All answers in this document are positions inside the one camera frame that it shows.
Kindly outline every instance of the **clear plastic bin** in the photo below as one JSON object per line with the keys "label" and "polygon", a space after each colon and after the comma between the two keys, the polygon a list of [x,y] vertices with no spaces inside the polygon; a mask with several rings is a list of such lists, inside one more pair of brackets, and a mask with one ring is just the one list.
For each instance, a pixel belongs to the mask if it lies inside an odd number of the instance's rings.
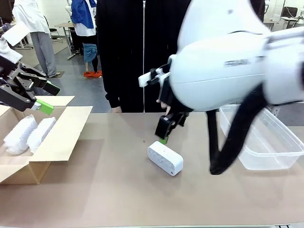
{"label": "clear plastic bin", "polygon": [[[239,105],[220,108],[220,126],[227,136]],[[270,111],[263,109],[252,123],[238,156],[248,170],[289,169],[304,155],[304,144]]]}

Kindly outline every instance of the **cardboard box flap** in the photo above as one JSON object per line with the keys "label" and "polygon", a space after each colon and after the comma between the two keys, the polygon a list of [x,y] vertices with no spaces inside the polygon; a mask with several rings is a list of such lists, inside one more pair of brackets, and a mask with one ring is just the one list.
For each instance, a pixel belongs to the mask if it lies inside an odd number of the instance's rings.
{"label": "cardboard box flap", "polygon": [[8,107],[8,106],[0,105],[0,116],[5,114],[9,109],[10,109],[10,107]]}
{"label": "cardboard box flap", "polygon": [[67,106],[74,96],[36,96],[36,98],[52,106]]}
{"label": "cardboard box flap", "polygon": [[29,161],[68,161],[92,108],[67,107]]}
{"label": "cardboard box flap", "polygon": [[0,165],[0,182],[6,180],[8,177],[27,166],[27,164],[28,163],[23,165]]}

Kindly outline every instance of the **blue cloth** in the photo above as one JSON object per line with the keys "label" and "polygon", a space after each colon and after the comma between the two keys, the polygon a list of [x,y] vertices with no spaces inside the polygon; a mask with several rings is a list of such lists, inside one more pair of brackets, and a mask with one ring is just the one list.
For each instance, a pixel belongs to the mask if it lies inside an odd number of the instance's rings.
{"label": "blue cloth", "polygon": [[84,45],[84,61],[85,63],[92,62],[97,55],[96,44],[83,44]]}
{"label": "blue cloth", "polygon": [[[96,7],[94,0],[89,0],[92,8]],[[86,3],[86,0],[73,0],[72,1],[72,22],[81,23],[86,26],[88,29],[93,29],[93,21],[90,13],[89,6]]]}

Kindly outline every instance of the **human hand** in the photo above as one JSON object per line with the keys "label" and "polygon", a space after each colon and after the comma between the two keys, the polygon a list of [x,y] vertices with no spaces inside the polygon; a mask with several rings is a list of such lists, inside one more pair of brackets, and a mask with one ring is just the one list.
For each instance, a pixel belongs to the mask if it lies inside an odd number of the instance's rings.
{"label": "human hand", "polygon": [[120,106],[111,109],[111,113],[122,113],[122,109]]}
{"label": "human hand", "polygon": [[171,107],[168,106],[167,104],[165,104],[164,102],[160,101],[160,100],[157,100],[156,102],[157,102],[157,103],[161,103],[161,108],[163,108],[163,109],[167,108],[167,110],[166,110],[166,115],[168,115],[168,113],[169,113]]}

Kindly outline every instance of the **black leggings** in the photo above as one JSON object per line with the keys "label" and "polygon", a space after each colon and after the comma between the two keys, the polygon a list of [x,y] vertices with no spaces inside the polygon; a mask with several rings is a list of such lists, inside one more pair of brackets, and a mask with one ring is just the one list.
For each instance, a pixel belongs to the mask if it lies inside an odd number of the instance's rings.
{"label": "black leggings", "polygon": [[[97,45],[97,36],[89,36],[89,37],[81,37],[82,38],[82,43],[83,44],[96,44]],[[98,67],[98,58],[97,54],[96,57],[92,60],[92,65],[95,73],[97,72],[97,67]]]}

